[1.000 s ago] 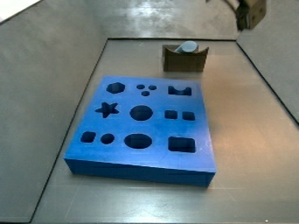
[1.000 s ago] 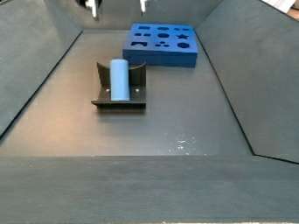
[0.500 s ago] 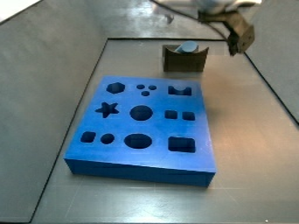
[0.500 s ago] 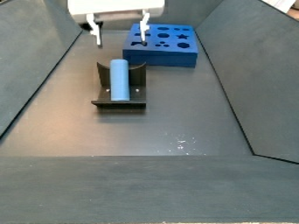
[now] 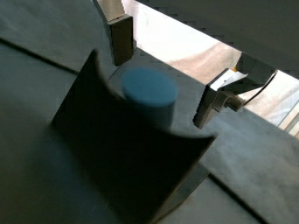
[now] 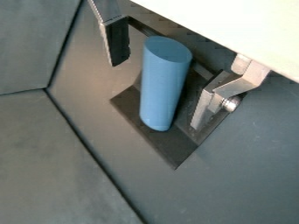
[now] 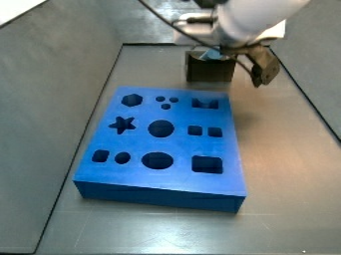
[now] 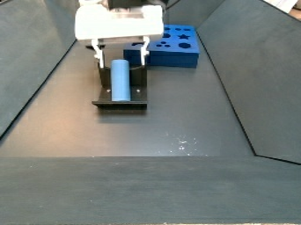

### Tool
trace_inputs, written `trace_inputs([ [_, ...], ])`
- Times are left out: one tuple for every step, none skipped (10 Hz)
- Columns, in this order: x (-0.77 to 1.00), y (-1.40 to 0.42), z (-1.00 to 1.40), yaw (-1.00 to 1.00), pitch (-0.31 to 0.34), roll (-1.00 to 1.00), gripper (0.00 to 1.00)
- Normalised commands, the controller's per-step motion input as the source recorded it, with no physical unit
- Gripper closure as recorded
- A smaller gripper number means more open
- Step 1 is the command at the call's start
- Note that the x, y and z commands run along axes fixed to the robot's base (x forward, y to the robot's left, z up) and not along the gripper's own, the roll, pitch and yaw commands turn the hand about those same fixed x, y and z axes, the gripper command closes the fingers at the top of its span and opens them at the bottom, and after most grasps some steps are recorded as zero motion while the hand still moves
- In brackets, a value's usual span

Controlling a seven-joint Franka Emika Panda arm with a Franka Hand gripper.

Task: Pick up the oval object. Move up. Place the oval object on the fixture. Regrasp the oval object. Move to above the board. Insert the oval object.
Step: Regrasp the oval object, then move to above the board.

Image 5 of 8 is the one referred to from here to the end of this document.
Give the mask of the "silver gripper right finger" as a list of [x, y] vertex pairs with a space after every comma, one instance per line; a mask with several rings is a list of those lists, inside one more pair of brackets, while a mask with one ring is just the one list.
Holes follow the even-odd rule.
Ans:
[[225, 68], [207, 84], [192, 122], [201, 129], [224, 109], [239, 111], [276, 76], [276, 69], [242, 53], [233, 68]]

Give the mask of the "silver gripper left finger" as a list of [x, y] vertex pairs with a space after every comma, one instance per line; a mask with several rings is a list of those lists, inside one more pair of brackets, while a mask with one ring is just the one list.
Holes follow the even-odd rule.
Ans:
[[133, 17], [125, 14], [121, 0], [92, 0], [92, 2], [105, 21], [113, 62], [120, 66], [133, 56]]

